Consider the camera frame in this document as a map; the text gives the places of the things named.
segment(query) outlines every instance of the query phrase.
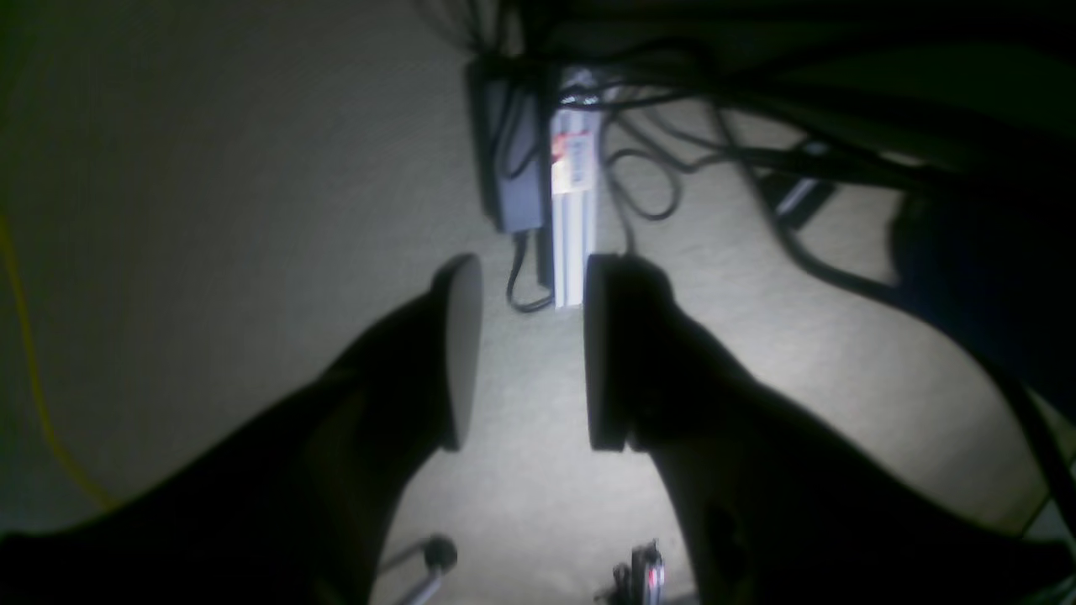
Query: floor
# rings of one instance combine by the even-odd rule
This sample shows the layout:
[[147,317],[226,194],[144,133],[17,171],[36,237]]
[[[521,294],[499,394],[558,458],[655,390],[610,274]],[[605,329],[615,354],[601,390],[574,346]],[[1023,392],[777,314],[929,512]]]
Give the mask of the floor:
[[[469,442],[413,480],[386,552],[450,534],[461,563],[441,603],[583,604],[656,537],[671,591],[691,589],[649,459],[589,450],[580,312],[523,316],[504,302],[511,243],[478,201],[466,57],[409,3],[102,0],[32,13],[36,43],[0,131],[0,209],[53,423],[95,481],[119,501],[148,490],[471,251],[486,310]],[[668,116],[691,127],[696,110]],[[795,140],[737,123],[751,142]],[[667,195],[645,166],[626,179],[639,199]],[[892,279],[895,201],[846,187],[804,238]],[[609,210],[599,239],[612,251]],[[882,466],[999,531],[1032,518],[1045,488],[980,372],[930,328],[799,273],[731,167],[689,180],[682,209],[638,237],[693,316]],[[0,532],[96,512],[41,438],[22,355],[5,293]],[[384,578],[373,601],[414,573]]]

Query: yellow cable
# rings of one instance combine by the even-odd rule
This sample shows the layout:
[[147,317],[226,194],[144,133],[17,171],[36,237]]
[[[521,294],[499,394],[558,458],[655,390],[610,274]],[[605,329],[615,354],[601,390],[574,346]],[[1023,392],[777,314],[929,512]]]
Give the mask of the yellow cable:
[[23,282],[18,278],[18,263],[15,259],[15,244],[8,233],[8,221],[0,215],[0,252],[3,253],[3,264],[8,269],[8,281],[11,283],[11,291],[15,297],[15,313],[18,315],[19,329],[23,333],[23,350],[26,353],[26,368],[30,375],[30,393],[33,397],[33,405],[38,409],[38,418],[41,419],[41,431],[45,435],[45,442],[52,450],[56,461],[60,463],[71,480],[77,484],[101,508],[108,510],[115,506],[115,501],[97,483],[95,483],[83,470],[82,466],[71,456],[71,452],[63,447],[56,430],[53,427],[52,418],[48,414],[48,406],[45,405],[45,394],[41,389],[41,376],[38,371],[38,355],[33,349],[33,333],[30,330],[30,314],[26,308],[26,297],[23,295]]

